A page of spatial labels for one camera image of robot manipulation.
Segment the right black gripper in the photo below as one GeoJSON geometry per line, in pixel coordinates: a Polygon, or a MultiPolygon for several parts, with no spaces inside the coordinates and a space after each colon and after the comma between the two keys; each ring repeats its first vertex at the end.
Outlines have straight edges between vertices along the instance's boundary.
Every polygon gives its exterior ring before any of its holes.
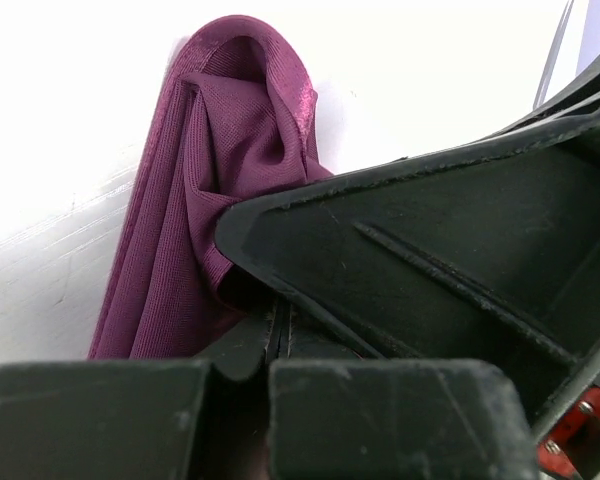
{"type": "Polygon", "coordinates": [[[364,356],[271,361],[272,478],[600,479],[600,55],[492,136],[238,204],[216,242],[364,356]]]}

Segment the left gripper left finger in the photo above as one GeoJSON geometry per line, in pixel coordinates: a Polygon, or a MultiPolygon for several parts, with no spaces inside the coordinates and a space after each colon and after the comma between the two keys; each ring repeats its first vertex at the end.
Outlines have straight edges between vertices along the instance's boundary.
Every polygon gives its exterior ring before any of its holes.
{"type": "Polygon", "coordinates": [[[277,307],[271,306],[240,320],[194,359],[209,362],[223,379],[242,383],[277,357],[279,338],[277,307]]]}

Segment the purple cloth napkin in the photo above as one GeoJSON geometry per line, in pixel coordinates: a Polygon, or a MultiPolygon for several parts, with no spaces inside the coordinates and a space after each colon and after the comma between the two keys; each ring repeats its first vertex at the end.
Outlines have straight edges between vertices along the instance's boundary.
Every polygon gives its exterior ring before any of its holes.
{"type": "Polygon", "coordinates": [[[92,359],[192,356],[238,323],[255,283],[214,241],[232,205],[326,178],[317,95],[290,44],[246,16],[212,21],[162,85],[92,359]]]}

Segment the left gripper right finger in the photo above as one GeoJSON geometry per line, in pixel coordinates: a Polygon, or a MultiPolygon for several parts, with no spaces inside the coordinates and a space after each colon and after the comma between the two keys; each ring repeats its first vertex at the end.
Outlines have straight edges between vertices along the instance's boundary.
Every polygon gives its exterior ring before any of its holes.
{"type": "Polygon", "coordinates": [[[278,298],[277,358],[362,360],[364,356],[288,300],[278,298]]]}

